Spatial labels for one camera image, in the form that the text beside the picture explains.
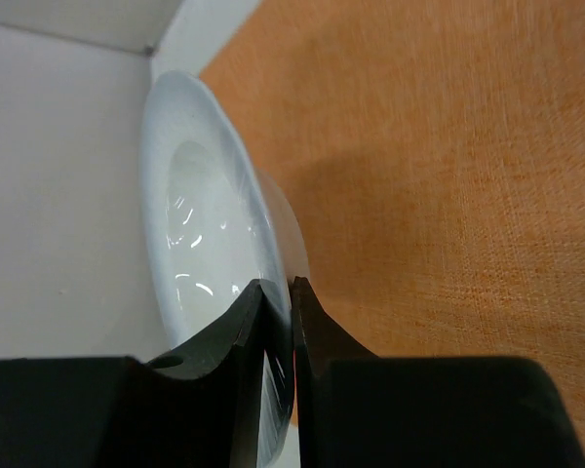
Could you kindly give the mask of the white paper bowl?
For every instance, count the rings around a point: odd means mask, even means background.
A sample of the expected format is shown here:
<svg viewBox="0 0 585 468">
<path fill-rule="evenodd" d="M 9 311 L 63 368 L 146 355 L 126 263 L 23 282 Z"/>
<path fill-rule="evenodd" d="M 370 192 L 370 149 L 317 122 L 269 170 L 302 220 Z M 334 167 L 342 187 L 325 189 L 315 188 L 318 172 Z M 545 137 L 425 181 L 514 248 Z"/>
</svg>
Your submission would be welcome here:
<svg viewBox="0 0 585 468">
<path fill-rule="evenodd" d="M 146 246 L 162 321 L 180 345 L 219 318 L 251 281 L 269 308 L 257 463 L 271 466 L 293 410 L 290 284 L 309 273 L 293 209 L 253 164 L 211 90 L 181 71 L 150 90 L 141 130 Z"/>
</svg>

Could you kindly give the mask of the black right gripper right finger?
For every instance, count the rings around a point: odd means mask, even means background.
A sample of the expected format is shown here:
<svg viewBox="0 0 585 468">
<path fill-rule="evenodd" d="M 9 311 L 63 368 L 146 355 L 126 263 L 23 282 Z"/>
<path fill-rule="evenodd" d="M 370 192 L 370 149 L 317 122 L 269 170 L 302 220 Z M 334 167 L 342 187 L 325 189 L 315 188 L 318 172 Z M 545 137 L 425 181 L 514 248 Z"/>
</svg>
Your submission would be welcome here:
<svg viewBox="0 0 585 468">
<path fill-rule="evenodd" d="M 549 374 L 515 356 L 384 358 L 292 284 L 305 467 L 585 467 Z"/>
</svg>

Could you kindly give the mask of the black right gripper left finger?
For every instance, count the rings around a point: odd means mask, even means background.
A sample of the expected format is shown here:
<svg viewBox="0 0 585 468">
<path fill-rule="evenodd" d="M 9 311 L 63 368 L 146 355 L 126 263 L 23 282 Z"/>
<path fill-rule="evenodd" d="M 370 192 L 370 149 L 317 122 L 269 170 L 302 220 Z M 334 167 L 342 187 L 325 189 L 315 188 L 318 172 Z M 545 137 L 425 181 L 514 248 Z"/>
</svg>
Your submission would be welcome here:
<svg viewBox="0 0 585 468">
<path fill-rule="evenodd" d="M 0 360 L 0 467 L 253 467 L 264 295 L 250 282 L 175 349 Z"/>
</svg>

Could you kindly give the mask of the orange cloth placemat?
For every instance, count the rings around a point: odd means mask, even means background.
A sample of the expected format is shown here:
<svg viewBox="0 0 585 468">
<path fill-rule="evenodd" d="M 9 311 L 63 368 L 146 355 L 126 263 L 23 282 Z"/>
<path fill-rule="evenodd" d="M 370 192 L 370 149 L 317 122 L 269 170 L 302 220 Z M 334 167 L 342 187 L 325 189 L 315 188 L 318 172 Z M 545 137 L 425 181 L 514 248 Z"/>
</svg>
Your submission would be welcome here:
<svg viewBox="0 0 585 468">
<path fill-rule="evenodd" d="M 342 324 L 530 356 L 585 425 L 585 1 L 264 1 L 202 76 Z"/>
</svg>

